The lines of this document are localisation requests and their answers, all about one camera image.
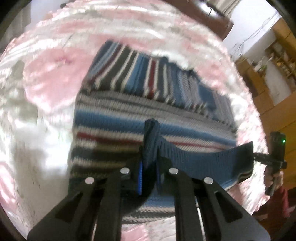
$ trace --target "knit fabric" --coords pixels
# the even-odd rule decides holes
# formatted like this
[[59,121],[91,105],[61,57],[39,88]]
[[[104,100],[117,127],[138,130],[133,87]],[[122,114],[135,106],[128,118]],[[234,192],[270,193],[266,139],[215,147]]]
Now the knit fabric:
[[[157,121],[145,124],[148,119]],[[107,178],[128,160],[143,160],[144,187],[157,150],[190,177],[211,176],[227,189],[253,168],[252,144],[228,150],[236,145],[234,130],[230,101],[201,84],[192,70],[107,41],[76,98],[69,190],[86,177]],[[153,192],[124,221],[172,215],[173,200]]]
[[107,41],[86,76],[89,91],[115,91],[141,96],[201,113],[236,130],[227,97],[201,83],[193,70],[182,70],[168,58],[153,58]]

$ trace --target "striped sweater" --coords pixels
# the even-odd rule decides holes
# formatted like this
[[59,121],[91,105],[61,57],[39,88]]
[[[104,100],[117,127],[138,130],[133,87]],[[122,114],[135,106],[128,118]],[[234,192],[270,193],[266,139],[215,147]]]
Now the striped sweater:
[[[154,58],[107,41],[76,98],[69,190],[86,177],[108,177],[127,160],[139,161],[139,147],[149,134],[145,121],[151,118],[159,123],[155,133],[164,143],[156,147],[191,177],[211,175],[224,188],[250,177],[251,145],[240,149],[245,153],[241,161],[234,158],[236,151],[204,156],[236,145],[234,118],[226,97],[204,86],[192,70],[184,71],[167,58]],[[147,140],[156,141],[155,137]],[[150,152],[144,153],[153,159]],[[172,215],[172,200],[153,196],[124,220],[146,222]]]

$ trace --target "bed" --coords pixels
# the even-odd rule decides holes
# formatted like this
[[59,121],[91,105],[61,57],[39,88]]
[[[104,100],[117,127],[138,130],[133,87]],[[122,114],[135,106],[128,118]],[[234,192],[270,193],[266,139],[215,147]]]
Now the bed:
[[[237,145],[267,152],[251,94],[220,38],[162,1],[76,1],[13,39],[0,58],[0,202],[26,237],[66,195],[74,103],[82,80],[108,40],[194,69],[231,101]],[[229,190],[250,214],[264,195],[264,165]],[[175,238],[174,218],[141,226],[153,240]],[[134,226],[124,227],[125,231]]]

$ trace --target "red stripe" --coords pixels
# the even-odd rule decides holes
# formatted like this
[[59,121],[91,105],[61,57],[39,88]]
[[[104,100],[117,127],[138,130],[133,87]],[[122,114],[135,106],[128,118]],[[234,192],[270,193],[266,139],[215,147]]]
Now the red stripe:
[[148,99],[153,99],[153,97],[154,97],[154,91],[153,91],[154,73],[155,73],[155,60],[152,60],[151,68],[150,68],[149,81],[148,81],[148,87],[150,89],[150,92],[149,92],[149,94],[147,96]]
[[117,54],[119,53],[120,49],[122,48],[122,45],[119,44],[114,51],[114,53],[111,55],[110,59],[104,64],[104,66],[100,69],[100,71],[90,80],[90,84],[93,84],[96,80],[96,78],[101,75],[105,69],[113,62],[113,60],[116,58]]
[[[96,142],[102,142],[104,144],[110,144],[110,145],[124,145],[124,144],[134,144],[134,145],[141,145],[142,141],[137,140],[129,140],[129,139],[108,139],[108,138],[102,138],[102,137],[95,137],[92,135],[85,134],[83,132],[79,132],[76,136],[77,138],[81,139],[88,139]],[[183,146],[193,146],[193,147],[200,147],[200,148],[215,148],[218,150],[225,150],[225,148],[221,148],[215,145],[201,145],[201,144],[192,144],[192,143],[185,143],[185,142],[170,142],[174,145],[183,145]]]

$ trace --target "silver bolt head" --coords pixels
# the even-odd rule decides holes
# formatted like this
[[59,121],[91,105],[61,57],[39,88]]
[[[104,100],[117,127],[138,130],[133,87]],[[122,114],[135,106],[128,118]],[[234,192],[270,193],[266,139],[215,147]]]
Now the silver bolt head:
[[206,184],[212,184],[212,183],[213,183],[213,179],[210,178],[210,177],[205,177],[205,178],[204,178],[204,182],[205,182]]
[[130,169],[127,167],[123,167],[120,169],[121,174],[129,174],[129,172],[130,172]]
[[171,167],[168,172],[170,174],[175,175],[175,174],[177,174],[179,172],[179,170],[177,168]]
[[88,177],[85,179],[86,184],[93,184],[94,183],[94,178],[93,177]]

